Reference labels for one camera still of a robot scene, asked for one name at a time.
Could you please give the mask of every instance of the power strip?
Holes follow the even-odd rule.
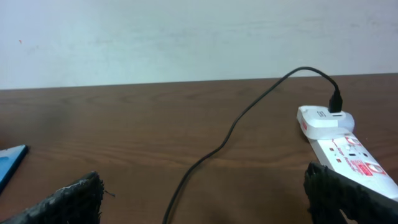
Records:
[[[352,127],[339,131],[341,125],[333,124],[333,120],[349,118],[348,113],[341,112],[338,117],[330,114],[321,106],[303,106],[298,109],[297,119],[303,133],[307,137],[316,136],[321,139],[308,138],[320,163],[329,169],[395,201],[398,201],[398,186],[387,172],[360,143],[355,135],[348,131]]]

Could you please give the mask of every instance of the red label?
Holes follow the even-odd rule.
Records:
[[[302,125],[303,125],[304,130],[307,130],[307,125],[305,124],[304,121],[302,122]]]
[[[373,176],[372,172],[368,169],[368,167],[362,162],[362,161],[351,161],[351,163],[356,166],[358,171],[361,174],[364,174],[366,176]]]

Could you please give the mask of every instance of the wooden desk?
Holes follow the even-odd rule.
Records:
[[[398,181],[398,76],[335,77],[355,134]],[[161,223],[183,173],[223,140],[275,79],[0,91],[0,148],[32,146],[0,196],[0,220],[96,170],[102,223]],[[296,122],[327,105],[320,77],[290,78],[192,176],[172,223],[310,223],[303,173],[315,157]]]

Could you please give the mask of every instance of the blue object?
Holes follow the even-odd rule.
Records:
[[[28,151],[26,145],[0,150],[0,193]]]

